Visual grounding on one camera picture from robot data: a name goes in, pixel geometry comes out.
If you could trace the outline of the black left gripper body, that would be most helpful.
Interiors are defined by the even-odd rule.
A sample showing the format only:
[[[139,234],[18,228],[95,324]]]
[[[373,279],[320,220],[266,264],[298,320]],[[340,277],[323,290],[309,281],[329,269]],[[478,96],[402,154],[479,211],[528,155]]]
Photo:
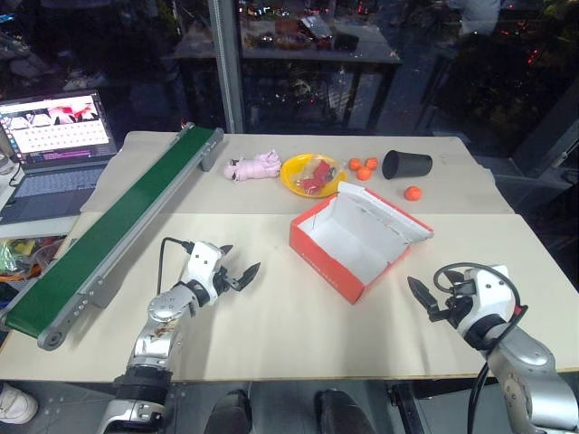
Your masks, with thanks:
[[[215,293],[220,296],[229,290],[238,291],[239,282],[235,278],[231,278],[227,269],[221,266],[213,276],[213,288]]]

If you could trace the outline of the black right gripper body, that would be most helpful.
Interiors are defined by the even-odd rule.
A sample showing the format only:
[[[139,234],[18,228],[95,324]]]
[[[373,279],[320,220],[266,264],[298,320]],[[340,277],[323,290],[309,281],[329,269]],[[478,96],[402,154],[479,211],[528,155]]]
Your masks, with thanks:
[[[476,294],[473,280],[459,282],[450,288],[451,296],[446,299],[444,310],[436,308],[429,314],[431,322],[446,320],[451,326],[457,328],[459,323],[471,312],[473,308],[473,296]]]

